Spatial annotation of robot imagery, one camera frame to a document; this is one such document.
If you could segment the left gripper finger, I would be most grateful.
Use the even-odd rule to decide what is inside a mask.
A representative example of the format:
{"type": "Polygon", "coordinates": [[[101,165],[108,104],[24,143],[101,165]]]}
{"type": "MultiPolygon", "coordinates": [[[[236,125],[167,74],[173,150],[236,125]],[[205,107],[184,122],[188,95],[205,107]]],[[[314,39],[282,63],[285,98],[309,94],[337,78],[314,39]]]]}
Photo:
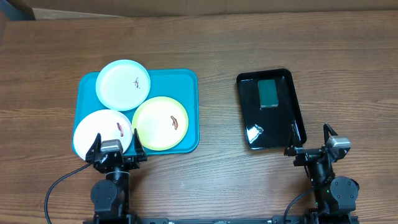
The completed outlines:
{"type": "Polygon", "coordinates": [[[136,157],[139,162],[147,161],[147,154],[141,144],[136,128],[134,128],[134,150],[136,152],[136,157]]]}
{"type": "Polygon", "coordinates": [[[101,135],[100,135],[100,133],[98,133],[96,135],[94,143],[91,145],[88,152],[86,153],[85,161],[93,162],[96,158],[97,153],[100,152],[100,149],[101,149],[101,135]]]}

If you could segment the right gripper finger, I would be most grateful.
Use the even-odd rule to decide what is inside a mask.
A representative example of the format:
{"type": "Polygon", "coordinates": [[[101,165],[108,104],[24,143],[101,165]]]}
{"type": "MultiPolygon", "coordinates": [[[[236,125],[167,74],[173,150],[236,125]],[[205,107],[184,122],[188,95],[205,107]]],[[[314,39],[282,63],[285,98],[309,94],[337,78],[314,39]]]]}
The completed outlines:
{"type": "Polygon", "coordinates": [[[290,136],[287,146],[284,149],[285,156],[297,156],[303,149],[300,133],[295,124],[291,125],[290,136]]]}
{"type": "Polygon", "coordinates": [[[325,123],[323,125],[323,137],[324,137],[324,143],[329,140],[330,136],[337,136],[338,134],[334,131],[334,129],[328,124],[325,123]]]}

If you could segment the yellow-green plate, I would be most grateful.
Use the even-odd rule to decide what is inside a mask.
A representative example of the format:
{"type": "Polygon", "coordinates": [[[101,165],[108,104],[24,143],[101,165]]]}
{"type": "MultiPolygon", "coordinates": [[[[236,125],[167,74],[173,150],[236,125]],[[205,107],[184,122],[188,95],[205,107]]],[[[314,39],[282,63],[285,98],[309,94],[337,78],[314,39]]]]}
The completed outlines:
{"type": "Polygon", "coordinates": [[[132,118],[141,144],[153,151],[165,151],[184,138],[189,126],[187,111],[177,100],[157,96],[141,104],[132,118]]]}

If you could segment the black plastic tray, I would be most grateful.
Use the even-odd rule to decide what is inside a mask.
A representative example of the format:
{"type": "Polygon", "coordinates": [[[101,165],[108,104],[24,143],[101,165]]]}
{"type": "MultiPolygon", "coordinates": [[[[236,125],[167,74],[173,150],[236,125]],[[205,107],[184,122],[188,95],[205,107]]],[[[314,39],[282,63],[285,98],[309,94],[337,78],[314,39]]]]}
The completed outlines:
{"type": "Polygon", "coordinates": [[[292,124],[297,126],[302,144],[307,141],[294,81],[288,69],[241,73],[236,78],[236,84],[249,148],[285,147],[292,124]],[[277,107],[261,108],[259,80],[275,80],[279,100],[277,107]]]}

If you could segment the green sponge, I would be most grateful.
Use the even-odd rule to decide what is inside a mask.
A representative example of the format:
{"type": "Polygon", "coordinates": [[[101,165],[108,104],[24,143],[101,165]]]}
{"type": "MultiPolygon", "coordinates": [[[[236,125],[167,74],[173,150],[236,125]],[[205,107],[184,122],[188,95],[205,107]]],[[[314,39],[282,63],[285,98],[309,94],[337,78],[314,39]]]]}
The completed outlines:
{"type": "Polygon", "coordinates": [[[258,90],[261,108],[273,108],[279,105],[275,80],[259,80],[258,90]]]}

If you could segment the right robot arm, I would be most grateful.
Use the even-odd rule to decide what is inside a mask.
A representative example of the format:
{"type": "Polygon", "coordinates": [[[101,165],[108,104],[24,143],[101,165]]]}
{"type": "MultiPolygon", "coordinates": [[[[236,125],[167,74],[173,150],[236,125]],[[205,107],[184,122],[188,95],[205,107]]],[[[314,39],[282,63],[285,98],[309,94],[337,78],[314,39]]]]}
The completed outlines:
{"type": "Polygon", "coordinates": [[[295,125],[291,125],[285,156],[294,156],[295,167],[304,167],[311,181],[311,189],[294,198],[285,209],[283,223],[358,223],[358,217],[351,216],[356,210],[359,184],[354,179],[336,176],[332,163],[343,159],[351,149],[351,142],[339,136],[333,128],[323,125],[324,143],[316,149],[304,149],[295,125]],[[289,218],[291,207],[304,196],[313,193],[315,208],[309,208],[298,218],[289,218]]]}

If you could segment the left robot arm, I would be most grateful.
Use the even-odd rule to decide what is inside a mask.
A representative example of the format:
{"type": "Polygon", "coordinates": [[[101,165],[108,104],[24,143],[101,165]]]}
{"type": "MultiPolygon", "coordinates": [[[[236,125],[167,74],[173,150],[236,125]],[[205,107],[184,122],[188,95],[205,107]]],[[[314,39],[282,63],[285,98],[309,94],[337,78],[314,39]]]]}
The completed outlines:
{"type": "Polygon", "coordinates": [[[100,134],[86,153],[85,161],[105,175],[91,190],[93,223],[142,224],[138,215],[130,211],[129,171],[140,168],[139,163],[147,160],[147,154],[136,129],[133,138],[136,152],[133,156],[124,155],[120,140],[102,141],[100,134]]]}

